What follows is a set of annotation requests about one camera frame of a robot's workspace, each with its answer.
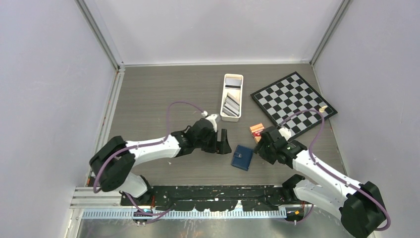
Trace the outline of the black white chessboard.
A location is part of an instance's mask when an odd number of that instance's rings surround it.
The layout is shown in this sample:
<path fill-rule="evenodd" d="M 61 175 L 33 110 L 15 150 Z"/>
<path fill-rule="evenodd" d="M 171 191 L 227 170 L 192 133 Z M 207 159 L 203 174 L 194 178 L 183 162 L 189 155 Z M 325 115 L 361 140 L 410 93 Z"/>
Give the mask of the black white chessboard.
<path fill-rule="evenodd" d="M 275 126 L 284 126 L 291 131 L 292 139 L 321 124 L 321 116 L 311 112 L 304 112 L 284 122 L 292 114 L 310 109 L 319 111 L 323 108 L 322 115 L 324 119 L 328 119 L 338 113 L 297 72 L 257 90 L 250 96 Z"/>

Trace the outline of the red orange card pack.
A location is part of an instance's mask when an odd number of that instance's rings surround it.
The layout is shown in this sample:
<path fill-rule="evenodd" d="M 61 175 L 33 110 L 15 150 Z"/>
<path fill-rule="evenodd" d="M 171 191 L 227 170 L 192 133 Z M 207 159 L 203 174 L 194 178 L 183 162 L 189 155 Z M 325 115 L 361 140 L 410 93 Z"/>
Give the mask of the red orange card pack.
<path fill-rule="evenodd" d="M 261 139 L 261 132 L 265 129 L 262 123 L 253 125 L 249 127 L 250 133 L 256 143 L 258 143 Z"/>

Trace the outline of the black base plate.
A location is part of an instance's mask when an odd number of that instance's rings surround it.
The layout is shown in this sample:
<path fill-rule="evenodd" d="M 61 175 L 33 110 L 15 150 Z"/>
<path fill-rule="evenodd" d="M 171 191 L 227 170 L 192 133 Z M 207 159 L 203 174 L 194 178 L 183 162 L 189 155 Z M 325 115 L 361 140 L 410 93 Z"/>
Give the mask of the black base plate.
<path fill-rule="evenodd" d="M 134 201 L 139 207 L 153 206 L 159 211 L 221 212 L 232 211 L 239 204 L 243 211 L 275 211 L 281 205 L 303 204 L 290 190 L 275 185 L 155 185 L 140 198 L 121 195 L 122 206 Z"/>

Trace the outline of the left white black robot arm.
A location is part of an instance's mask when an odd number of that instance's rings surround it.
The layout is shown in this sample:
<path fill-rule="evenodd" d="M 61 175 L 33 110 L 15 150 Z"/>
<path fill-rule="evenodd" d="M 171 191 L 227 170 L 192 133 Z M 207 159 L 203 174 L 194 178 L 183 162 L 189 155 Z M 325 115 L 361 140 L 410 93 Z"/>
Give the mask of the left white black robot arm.
<path fill-rule="evenodd" d="M 232 152 L 227 130 L 218 129 L 214 115 L 162 138 L 126 141 L 115 136 L 89 161 L 95 175 L 94 193 L 120 191 L 138 204 L 147 205 L 152 198 L 151 187 L 143 176 L 133 174 L 132 168 L 157 159 L 189 155 L 196 149 L 221 155 Z"/>

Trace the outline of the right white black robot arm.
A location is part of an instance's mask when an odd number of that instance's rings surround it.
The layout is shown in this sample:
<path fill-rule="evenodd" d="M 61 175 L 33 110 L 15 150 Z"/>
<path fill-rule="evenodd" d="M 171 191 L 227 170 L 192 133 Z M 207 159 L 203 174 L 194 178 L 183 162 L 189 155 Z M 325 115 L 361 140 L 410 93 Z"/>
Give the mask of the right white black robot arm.
<path fill-rule="evenodd" d="M 340 173 L 302 143 L 290 140 L 290 135 L 286 128 L 265 128 L 254 148 L 265 161 L 297 171 L 282 184 L 285 201 L 301 200 L 323 209 L 356 238 L 367 238 L 386 221 L 385 205 L 374 183 L 361 183 Z"/>

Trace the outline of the beige chess piece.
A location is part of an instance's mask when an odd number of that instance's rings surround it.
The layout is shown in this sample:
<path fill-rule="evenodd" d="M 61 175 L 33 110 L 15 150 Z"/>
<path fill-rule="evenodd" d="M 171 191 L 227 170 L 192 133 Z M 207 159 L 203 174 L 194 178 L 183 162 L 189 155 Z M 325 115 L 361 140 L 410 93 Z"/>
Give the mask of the beige chess piece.
<path fill-rule="evenodd" d="M 318 111 L 319 111 L 320 113 L 324 113 L 324 112 L 325 112 L 325 110 L 326 110 L 327 108 L 328 108 L 328 106 L 327 106 L 327 105 L 325 105 L 325 106 L 323 106 L 323 107 L 320 107 Z"/>

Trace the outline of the aluminium frame rail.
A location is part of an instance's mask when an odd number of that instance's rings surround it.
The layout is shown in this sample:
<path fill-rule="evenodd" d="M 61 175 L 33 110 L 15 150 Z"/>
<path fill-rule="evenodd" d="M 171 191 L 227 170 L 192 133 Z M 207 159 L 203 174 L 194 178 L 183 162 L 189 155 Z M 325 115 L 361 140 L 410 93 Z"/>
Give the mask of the aluminium frame rail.
<path fill-rule="evenodd" d="M 118 191 L 98 193 L 92 187 L 76 187 L 70 202 L 70 208 L 113 208 L 119 207 L 122 195 Z"/>

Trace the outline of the silver card at tray end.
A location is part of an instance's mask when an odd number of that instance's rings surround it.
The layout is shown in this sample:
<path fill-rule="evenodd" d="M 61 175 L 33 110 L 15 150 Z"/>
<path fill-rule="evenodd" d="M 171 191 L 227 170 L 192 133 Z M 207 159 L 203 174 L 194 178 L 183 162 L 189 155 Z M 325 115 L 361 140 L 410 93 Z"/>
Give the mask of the silver card at tray end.
<path fill-rule="evenodd" d="M 242 78 L 240 77 L 227 77 L 225 78 L 225 85 L 227 87 L 241 87 Z"/>

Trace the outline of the white plastic tray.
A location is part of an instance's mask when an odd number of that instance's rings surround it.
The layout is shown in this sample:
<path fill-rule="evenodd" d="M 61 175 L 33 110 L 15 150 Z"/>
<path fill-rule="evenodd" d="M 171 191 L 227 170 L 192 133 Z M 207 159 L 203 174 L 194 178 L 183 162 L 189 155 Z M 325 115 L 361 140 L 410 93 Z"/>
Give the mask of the white plastic tray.
<path fill-rule="evenodd" d="M 223 80 L 220 116 L 223 121 L 238 122 L 242 115 L 244 77 L 241 74 L 225 74 Z"/>

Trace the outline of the grey cards in tray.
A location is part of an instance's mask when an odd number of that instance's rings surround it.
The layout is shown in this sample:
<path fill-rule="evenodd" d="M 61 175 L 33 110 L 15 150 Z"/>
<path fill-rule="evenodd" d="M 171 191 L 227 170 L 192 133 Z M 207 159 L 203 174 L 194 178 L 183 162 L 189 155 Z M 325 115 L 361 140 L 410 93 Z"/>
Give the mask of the grey cards in tray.
<path fill-rule="evenodd" d="M 231 117 L 239 117 L 240 115 L 240 104 L 239 101 L 230 93 L 226 94 L 222 111 Z"/>

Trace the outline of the blue card holder wallet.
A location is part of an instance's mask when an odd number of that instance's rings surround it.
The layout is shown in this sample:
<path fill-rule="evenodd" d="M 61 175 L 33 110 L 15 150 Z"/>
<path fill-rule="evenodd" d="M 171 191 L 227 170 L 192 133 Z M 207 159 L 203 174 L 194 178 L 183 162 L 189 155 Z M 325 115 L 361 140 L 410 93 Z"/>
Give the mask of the blue card holder wallet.
<path fill-rule="evenodd" d="M 248 171 L 252 157 L 253 157 L 252 148 L 242 146 L 242 145 L 237 145 L 233 153 L 231 166 L 244 170 L 244 171 Z"/>

